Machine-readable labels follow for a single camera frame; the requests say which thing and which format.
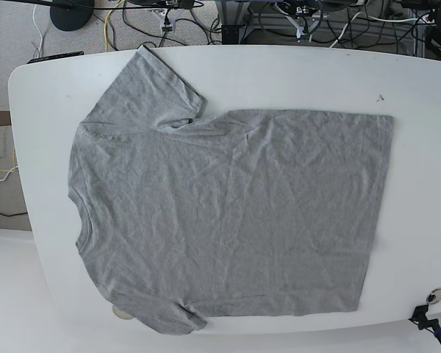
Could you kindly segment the grey T-shirt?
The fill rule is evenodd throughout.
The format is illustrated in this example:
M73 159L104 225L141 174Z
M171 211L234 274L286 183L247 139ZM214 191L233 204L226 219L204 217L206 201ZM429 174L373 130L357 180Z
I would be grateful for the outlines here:
M78 125L68 196L100 294L166 335L215 317L356 311L393 119L203 107L139 49Z

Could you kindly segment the metal table grommet left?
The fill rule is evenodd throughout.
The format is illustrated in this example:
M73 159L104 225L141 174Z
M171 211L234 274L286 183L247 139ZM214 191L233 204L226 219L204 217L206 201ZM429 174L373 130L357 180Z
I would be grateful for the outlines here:
M125 311L121 310L120 308L116 307L115 305L112 306L112 311L115 316L122 320L132 320L134 317Z

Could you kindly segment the metal table grommet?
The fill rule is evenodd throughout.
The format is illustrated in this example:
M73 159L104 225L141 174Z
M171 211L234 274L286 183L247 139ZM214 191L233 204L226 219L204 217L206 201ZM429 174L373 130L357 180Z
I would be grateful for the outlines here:
M441 301L441 288L433 289L430 294L426 297L426 303L428 305L433 305Z
M122 320L132 320L134 317L125 311L121 310L120 308L116 307L115 305L112 306L112 311L115 316Z

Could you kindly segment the black flat device on floor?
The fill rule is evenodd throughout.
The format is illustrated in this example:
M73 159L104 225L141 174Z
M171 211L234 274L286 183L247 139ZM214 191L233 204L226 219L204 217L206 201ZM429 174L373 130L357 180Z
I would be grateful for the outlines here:
M68 53L64 53L64 54L55 54L55 55L49 55L49 56L45 56L45 57L34 58L34 59L31 59L27 64L41 63L41 62L45 62L45 61L58 60L58 59L64 59L64 58L69 58L69 57L78 57L78 56L82 56L82 55L84 55L83 51L72 51L72 52L68 52Z

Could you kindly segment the round black stand base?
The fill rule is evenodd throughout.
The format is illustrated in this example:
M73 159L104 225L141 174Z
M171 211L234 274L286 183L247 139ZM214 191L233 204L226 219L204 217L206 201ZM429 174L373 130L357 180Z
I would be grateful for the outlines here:
M90 20L94 5L94 0L53 0L50 8L51 22L61 31L76 31Z

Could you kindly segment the metal table grommet right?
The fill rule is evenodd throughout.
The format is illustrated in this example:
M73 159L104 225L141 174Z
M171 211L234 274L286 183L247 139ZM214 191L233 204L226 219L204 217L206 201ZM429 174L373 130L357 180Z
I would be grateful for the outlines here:
M428 305L433 305L441 301L441 288L433 289L430 294L426 297L426 303Z

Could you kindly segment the aluminium frame with black foot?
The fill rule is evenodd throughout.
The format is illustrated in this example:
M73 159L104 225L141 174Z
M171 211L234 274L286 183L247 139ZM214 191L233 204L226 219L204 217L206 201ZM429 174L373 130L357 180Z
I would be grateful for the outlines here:
M215 1L223 45L240 45L254 31L262 1Z

